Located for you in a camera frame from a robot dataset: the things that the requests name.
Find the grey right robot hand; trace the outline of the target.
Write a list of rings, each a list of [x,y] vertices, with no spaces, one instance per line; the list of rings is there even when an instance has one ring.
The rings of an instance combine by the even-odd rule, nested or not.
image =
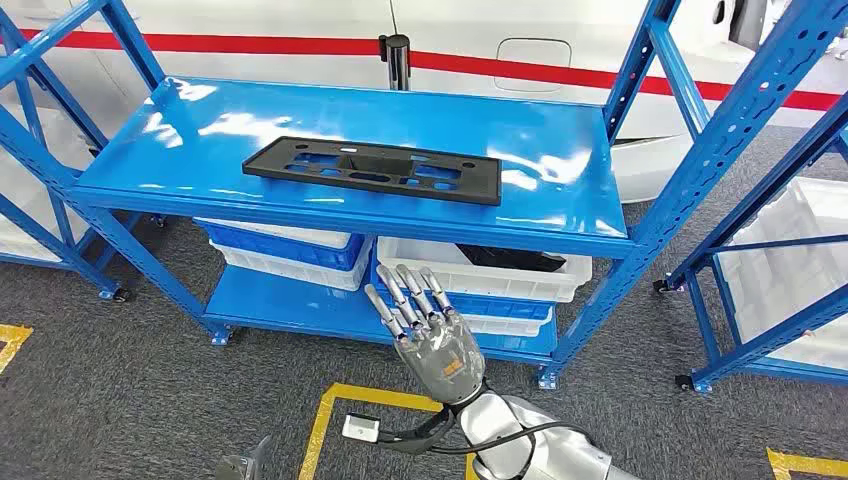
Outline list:
[[[485,360],[464,317],[427,267],[418,273],[403,264],[376,273],[396,308],[372,284],[364,292],[389,331],[395,350],[431,399],[460,405],[485,389]]]

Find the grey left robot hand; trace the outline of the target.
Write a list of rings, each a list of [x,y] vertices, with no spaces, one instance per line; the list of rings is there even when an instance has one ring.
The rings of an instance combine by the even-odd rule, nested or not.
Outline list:
[[[266,470],[265,460],[273,436],[266,435],[251,451],[222,456],[215,468],[216,480],[259,480]]]

